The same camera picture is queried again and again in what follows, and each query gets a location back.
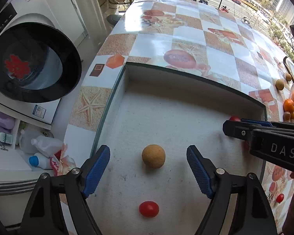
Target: curtain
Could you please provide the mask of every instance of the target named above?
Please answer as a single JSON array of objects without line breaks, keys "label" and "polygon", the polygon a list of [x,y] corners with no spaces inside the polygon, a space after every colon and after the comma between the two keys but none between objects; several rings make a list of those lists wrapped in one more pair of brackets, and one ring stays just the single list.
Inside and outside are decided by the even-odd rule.
[{"label": "curtain", "polygon": [[95,46],[101,46],[112,30],[97,0],[76,0],[85,28]]}]

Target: white tray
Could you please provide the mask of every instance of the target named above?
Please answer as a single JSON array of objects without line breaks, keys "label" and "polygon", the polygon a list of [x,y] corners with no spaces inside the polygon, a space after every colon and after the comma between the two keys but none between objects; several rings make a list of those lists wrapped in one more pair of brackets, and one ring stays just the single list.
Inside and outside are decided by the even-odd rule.
[{"label": "white tray", "polygon": [[[202,194],[186,160],[189,145],[227,172],[262,180],[264,162],[242,151],[242,141],[222,132],[230,116],[264,120],[263,104],[219,83],[150,65],[127,63],[112,90],[94,148],[111,151],[110,162],[89,208],[108,235],[194,235],[210,200]],[[165,164],[149,170],[142,150],[162,146]],[[155,218],[138,207],[155,201]],[[231,225],[236,195],[231,196],[221,234]]]}]

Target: washing machine door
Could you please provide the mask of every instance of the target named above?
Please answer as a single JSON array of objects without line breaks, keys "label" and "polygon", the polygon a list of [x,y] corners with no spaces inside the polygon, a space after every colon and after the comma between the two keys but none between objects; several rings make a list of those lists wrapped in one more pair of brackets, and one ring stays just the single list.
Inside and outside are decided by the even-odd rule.
[{"label": "washing machine door", "polygon": [[60,99],[80,80],[80,56],[66,35],[26,22],[0,35],[0,92],[24,102]]}]

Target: street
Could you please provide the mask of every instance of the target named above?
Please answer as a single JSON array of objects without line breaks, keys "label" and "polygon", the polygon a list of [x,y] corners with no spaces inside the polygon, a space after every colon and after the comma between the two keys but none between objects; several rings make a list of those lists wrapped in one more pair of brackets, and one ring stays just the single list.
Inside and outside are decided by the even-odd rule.
[{"label": "street", "polygon": [[[219,4],[220,4],[220,0],[208,0],[209,5],[214,6],[216,8],[218,8]],[[256,12],[251,9],[250,7],[248,7],[245,4],[237,4],[232,2],[231,0],[222,0],[221,3],[221,7],[225,5],[229,10],[229,13],[231,13],[234,17],[238,18],[238,19],[242,19],[242,17],[247,17],[248,19],[250,19],[250,25],[255,28],[256,30],[262,32],[265,35],[267,34],[267,28],[268,28],[268,24],[266,24],[262,19],[258,18],[257,16],[253,16]]]}]

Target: blue gripper pad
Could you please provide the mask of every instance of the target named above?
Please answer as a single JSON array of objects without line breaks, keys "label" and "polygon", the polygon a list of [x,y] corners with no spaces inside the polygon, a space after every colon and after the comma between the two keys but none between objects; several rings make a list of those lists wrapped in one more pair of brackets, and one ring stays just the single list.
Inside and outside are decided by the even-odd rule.
[{"label": "blue gripper pad", "polygon": [[[212,199],[215,192],[212,186],[215,184],[215,176],[213,174],[214,165],[209,159],[203,158],[195,146],[189,146],[186,151],[186,159],[195,176],[197,184],[201,192],[209,199]],[[202,162],[210,162],[205,169],[205,164]]]},{"label": "blue gripper pad", "polygon": [[83,184],[84,189],[82,191],[83,195],[87,198],[90,194],[94,193],[101,177],[103,176],[103,172],[105,171],[110,160],[110,149],[109,147],[102,145],[99,150],[96,152],[95,156],[87,159],[87,161],[94,162],[93,166],[87,167],[85,170],[89,170],[88,174],[85,176]]},{"label": "blue gripper pad", "polygon": [[261,126],[273,127],[272,124],[268,121],[249,120],[244,118],[242,118],[241,121],[250,124],[259,124]]}]

